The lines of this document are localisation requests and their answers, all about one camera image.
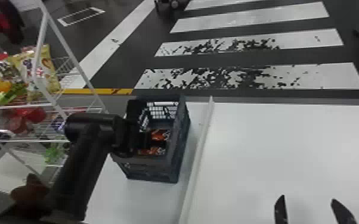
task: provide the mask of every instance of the crosswalk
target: crosswalk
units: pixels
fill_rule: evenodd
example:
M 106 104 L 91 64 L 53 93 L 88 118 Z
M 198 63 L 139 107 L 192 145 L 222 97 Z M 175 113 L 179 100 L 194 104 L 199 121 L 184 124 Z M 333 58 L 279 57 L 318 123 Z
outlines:
M 303 23 L 307 20 L 314 23 L 329 18 L 330 15 L 321 1 L 233 11 L 237 5 L 252 2 L 267 0 L 191 1 L 185 12 L 206 13 L 214 8 L 214 13 L 180 18 L 170 35 L 192 36 L 195 32 L 207 31 L 210 35 L 203 39 L 191 38 L 162 43 L 155 53 L 155 58 L 170 60 L 170 65 L 174 66 L 149 67 L 142 74 L 135 89 L 359 89 L 358 71 L 354 63 L 348 60 L 324 63 L 320 55 L 317 55 L 317 59 L 316 55 L 310 55 L 310 58 L 314 58 L 314 63 L 291 61 L 288 64 L 277 64 L 262 60 L 256 66 L 248 64 L 257 52 L 284 52 L 283 56 L 287 57 L 299 49 L 306 49 L 304 54 L 313 54 L 317 52 L 313 49 L 320 48 L 328 50 L 330 55 L 334 49 L 344 48 L 335 27 L 305 30 L 302 26 L 300 30 L 278 32 L 286 23 Z M 225 5 L 234 7 L 228 12 L 226 7 L 221 7 Z M 275 27 L 277 31 L 251 35 L 248 32 L 251 27 L 256 30 L 256 26 L 266 24 Z M 236 36 L 231 35 L 231 29 L 234 27 L 248 35 L 239 35 L 239 32 Z M 234 63 L 232 58 L 235 56 L 242 59 L 238 58 Z M 188 64 L 182 63 L 183 57 L 192 57 L 196 62 L 189 67 Z M 216 66 L 195 66 L 198 57 L 203 57 L 204 61 L 211 58 L 214 61 L 211 64 Z M 247 66 L 243 66 L 239 61 L 244 61 Z

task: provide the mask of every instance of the wire shelf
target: wire shelf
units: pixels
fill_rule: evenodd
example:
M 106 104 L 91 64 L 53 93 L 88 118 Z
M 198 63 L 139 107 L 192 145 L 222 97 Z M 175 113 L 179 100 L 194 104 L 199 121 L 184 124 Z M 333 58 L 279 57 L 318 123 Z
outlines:
M 82 76 L 75 67 L 73 61 L 69 57 L 61 57 L 52 59 L 53 65 L 56 69 L 55 73 L 60 82 L 61 89 L 57 92 L 51 93 L 54 100 L 58 100 L 65 89 L 76 80 L 81 79 Z M 26 108 L 26 107 L 46 107 L 52 106 L 52 104 L 46 99 L 44 95 L 41 95 L 38 99 L 28 102 L 26 96 L 18 97 L 7 105 L 0 105 L 0 109 L 6 108 Z
M 53 108 L 44 108 L 46 112 L 46 118 L 40 123 L 26 123 L 27 130 L 21 134 L 14 134 L 12 131 L 6 128 L 6 122 L 8 118 L 2 115 L 3 111 L 0 110 L 0 133 L 7 134 L 9 138 L 0 139 L 0 142 L 68 142 L 63 134 L 63 131 L 59 128 L 64 124 L 64 120 L 59 113 Z M 70 107 L 63 108 L 63 111 L 68 115 L 78 112 L 86 111 L 87 113 L 100 113 L 101 107 Z

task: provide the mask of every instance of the snack bag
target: snack bag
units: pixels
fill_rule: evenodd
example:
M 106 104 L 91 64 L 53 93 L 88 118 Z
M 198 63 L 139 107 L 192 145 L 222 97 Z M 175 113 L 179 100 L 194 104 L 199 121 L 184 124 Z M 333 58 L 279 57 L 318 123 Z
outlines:
M 0 105 L 26 94 L 26 84 L 18 70 L 7 61 L 7 53 L 0 54 Z
M 35 85 L 32 77 L 32 68 L 35 64 L 34 47 L 27 47 L 23 50 L 25 51 L 21 54 L 10 57 L 9 61 L 16 65 L 22 78 L 28 83 L 27 100 L 31 102 L 41 97 L 42 94 L 38 87 Z M 55 74 L 54 65 L 51 61 L 49 45 L 44 45 L 42 47 L 41 60 L 39 67 L 36 69 L 36 75 L 38 77 L 38 84 L 43 84 L 50 93 L 57 92 L 61 89 L 60 83 L 58 82 L 57 76 Z

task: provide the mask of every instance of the yellow edge strip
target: yellow edge strip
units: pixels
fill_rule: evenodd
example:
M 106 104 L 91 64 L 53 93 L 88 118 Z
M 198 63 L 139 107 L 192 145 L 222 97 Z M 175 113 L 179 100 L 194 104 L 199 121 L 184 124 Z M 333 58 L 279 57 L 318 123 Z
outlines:
M 95 89 L 100 95 L 130 95 L 134 89 Z M 65 89 L 63 94 L 92 94 L 90 89 Z

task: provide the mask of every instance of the white counter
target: white counter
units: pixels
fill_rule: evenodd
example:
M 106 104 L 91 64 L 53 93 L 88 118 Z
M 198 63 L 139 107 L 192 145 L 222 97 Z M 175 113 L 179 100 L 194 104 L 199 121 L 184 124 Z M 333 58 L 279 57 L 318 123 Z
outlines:
M 86 223 L 177 223 L 180 218 L 197 140 L 207 103 L 187 103 L 190 132 L 177 184 L 127 180 L 107 157 L 88 204 Z
M 215 104 L 189 224 L 335 224 L 336 198 L 359 223 L 359 106 Z

